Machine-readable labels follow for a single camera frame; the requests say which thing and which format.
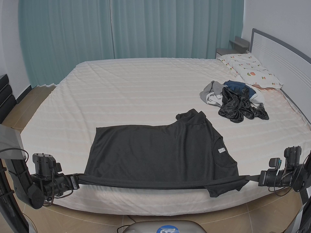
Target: curtain fold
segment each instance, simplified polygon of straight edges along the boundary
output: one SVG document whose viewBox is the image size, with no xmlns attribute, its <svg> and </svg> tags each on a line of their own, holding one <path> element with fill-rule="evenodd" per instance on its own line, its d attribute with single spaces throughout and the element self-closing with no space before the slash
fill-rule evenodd
<svg viewBox="0 0 311 233">
<path fill-rule="evenodd" d="M 20 0 L 31 86 L 59 83 L 83 61 L 113 59 L 110 0 Z"/>
<path fill-rule="evenodd" d="M 115 58 L 214 58 L 241 36 L 244 0 L 111 0 Z"/>
<path fill-rule="evenodd" d="M 57 84 L 83 61 L 215 58 L 241 36 L 243 7 L 244 0 L 20 0 L 30 83 Z"/>
</svg>

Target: blue round sticker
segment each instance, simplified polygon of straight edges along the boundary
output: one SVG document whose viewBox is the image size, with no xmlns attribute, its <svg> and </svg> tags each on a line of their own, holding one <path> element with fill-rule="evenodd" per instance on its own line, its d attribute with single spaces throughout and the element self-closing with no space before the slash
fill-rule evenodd
<svg viewBox="0 0 311 233">
<path fill-rule="evenodd" d="M 172 225 L 164 225 L 161 226 L 156 233 L 179 233 L 179 230 L 177 227 L 172 226 Z"/>
</svg>

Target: mattress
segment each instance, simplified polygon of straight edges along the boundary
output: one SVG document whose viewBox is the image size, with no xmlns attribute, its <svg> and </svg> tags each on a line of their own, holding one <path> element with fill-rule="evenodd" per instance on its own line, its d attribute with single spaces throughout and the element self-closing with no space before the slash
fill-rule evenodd
<svg viewBox="0 0 311 233">
<path fill-rule="evenodd" d="M 52 154 L 63 173 L 83 173 L 96 127 L 167 125 L 194 108 L 203 111 L 223 136 L 240 175 L 257 175 L 269 159 L 288 146 L 302 147 L 302 162 L 311 149 L 309 124 L 276 89 L 262 89 L 270 120 L 244 119 L 235 124 L 205 104 L 200 91 L 212 80 L 236 78 L 220 60 L 140 58 L 87 61 L 78 64 L 40 105 L 21 138 L 25 150 Z M 30 173 L 35 172 L 32 162 Z M 267 187 L 248 182 L 241 191 L 211 198 L 205 189 L 152 190 L 81 185 L 64 199 L 68 208 L 109 214 L 178 215 L 233 207 L 268 194 Z"/>
</svg>

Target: clothing tag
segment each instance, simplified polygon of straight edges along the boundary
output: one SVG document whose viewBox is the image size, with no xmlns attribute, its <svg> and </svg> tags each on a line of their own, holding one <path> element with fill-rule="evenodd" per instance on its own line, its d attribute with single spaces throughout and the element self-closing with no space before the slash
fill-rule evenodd
<svg viewBox="0 0 311 233">
<path fill-rule="evenodd" d="M 225 151 L 226 151 L 225 148 L 221 148 L 221 149 L 218 150 L 219 153 L 222 153 L 222 152 L 225 152 Z"/>
</svg>

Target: pillow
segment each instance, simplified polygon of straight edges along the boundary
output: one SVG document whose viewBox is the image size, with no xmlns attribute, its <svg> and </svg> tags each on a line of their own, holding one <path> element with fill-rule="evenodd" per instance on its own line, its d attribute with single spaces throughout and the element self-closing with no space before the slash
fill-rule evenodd
<svg viewBox="0 0 311 233">
<path fill-rule="evenodd" d="M 236 71 L 245 83 L 257 85 L 261 88 L 278 88 L 282 83 L 272 72 L 262 64 L 250 52 L 243 54 L 226 54 L 218 57 L 228 68 Z"/>
</svg>

